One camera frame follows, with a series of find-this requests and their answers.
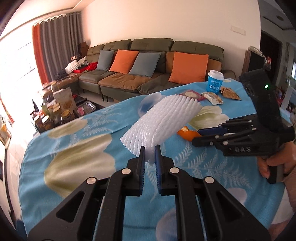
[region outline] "blue-gray pillow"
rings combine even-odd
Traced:
[[[139,53],[129,74],[152,77],[160,53]]]
[[[96,69],[109,71],[113,54],[114,54],[114,50],[110,50],[110,51],[101,50]]]

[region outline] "metal bolt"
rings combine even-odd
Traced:
[[[177,167],[172,167],[171,169],[170,169],[170,172],[171,173],[178,173],[180,170],[179,170],[179,168],[177,168]]]
[[[96,182],[96,179],[94,177],[90,177],[86,180],[87,184],[94,184]]]
[[[124,169],[121,170],[121,173],[124,174],[124,175],[127,175],[127,174],[131,173],[131,170],[129,168],[124,168]]]
[[[212,178],[212,177],[206,177],[205,178],[205,182],[206,183],[209,183],[209,184],[211,184],[211,183],[213,183],[215,180]]]

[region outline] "hand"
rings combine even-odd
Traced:
[[[284,173],[290,173],[296,166],[296,145],[293,142],[285,144],[284,148],[267,160],[257,157],[259,172],[265,178],[269,178],[268,166],[275,167],[284,164]]]

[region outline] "green sofa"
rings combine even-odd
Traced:
[[[115,41],[89,48],[87,60],[96,62],[101,50],[138,50],[139,52],[159,52],[160,58],[155,73],[151,78],[121,74],[115,72],[93,70],[82,74],[79,78],[79,86],[98,94],[122,101],[134,96],[151,94],[162,90],[180,86],[180,84],[168,81],[173,67],[174,52],[191,54],[208,54],[209,61],[207,73],[218,70],[224,73],[226,78],[236,79],[231,70],[221,70],[224,50],[218,46],[190,41],[173,41],[168,38],[147,38]]]

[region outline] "white cup lid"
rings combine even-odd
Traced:
[[[224,80],[224,75],[216,70],[211,70],[208,75],[216,80]]]

